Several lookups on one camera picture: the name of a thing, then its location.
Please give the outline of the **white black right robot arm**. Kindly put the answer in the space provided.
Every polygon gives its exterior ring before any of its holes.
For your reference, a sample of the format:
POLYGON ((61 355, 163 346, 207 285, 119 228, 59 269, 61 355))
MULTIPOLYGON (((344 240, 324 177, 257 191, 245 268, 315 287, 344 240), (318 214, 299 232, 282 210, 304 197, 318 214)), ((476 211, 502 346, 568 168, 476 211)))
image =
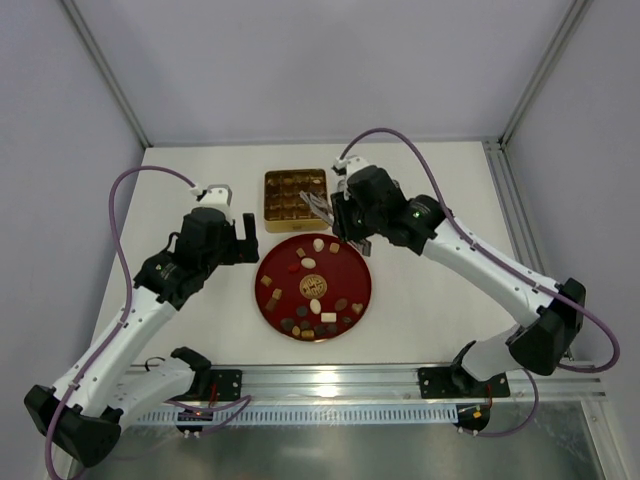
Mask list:
POLYGON ((515 327, 469 342, 451 362, 449 382, 464 395, 512 370, 551 375, 582 327, 586 289, 580 282, 558 283, 529 270, 462 228, 436 199, 406 198, 382 168, 349 175, 330 200, 309 191, 299 196, 340 240, 368 247, 370 237, 380 235, 449 268, 512 316, 515 327))

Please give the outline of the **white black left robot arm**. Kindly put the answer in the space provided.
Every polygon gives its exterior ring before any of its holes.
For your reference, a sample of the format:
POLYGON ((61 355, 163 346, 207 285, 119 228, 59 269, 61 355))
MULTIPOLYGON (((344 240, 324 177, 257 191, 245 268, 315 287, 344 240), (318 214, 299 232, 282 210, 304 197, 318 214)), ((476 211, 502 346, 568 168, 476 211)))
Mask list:
POLYGON ((81 359, 52 386, 28 391, 25 407, 49 445, 85 468, 94 467, 139 417, 168 400, 209 390, 211 363, 188 347, 174 349, 134 381, 121 379, 217 267, 258 261, 253 214, 244 214, 243 224, 245 236, 238 238, 234 223, 217 208, 198 207, 185 215, 173 249, 143 263, 127 284, 124 306, 81 359))

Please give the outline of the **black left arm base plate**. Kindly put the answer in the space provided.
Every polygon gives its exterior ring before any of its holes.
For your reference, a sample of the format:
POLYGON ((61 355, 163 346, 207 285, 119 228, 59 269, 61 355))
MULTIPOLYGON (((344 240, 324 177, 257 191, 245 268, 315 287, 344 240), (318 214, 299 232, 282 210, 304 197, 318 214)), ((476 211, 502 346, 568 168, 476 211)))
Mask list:
POLYGON ((210 369, 204 374, 199 398, 209 403, 231 402, 241 397, 243 372, 240 369, 210 369))

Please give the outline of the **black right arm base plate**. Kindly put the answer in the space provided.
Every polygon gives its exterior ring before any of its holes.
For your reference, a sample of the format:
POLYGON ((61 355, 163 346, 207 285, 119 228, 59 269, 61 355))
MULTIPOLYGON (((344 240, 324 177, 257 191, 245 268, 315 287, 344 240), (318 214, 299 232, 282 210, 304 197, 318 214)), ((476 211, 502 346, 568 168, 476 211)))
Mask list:
POLYGON ((446 365, 421 367, 417 378, 422 399, 508 398, 511 394, 504 373, 476 380, 462 368, 446 365))

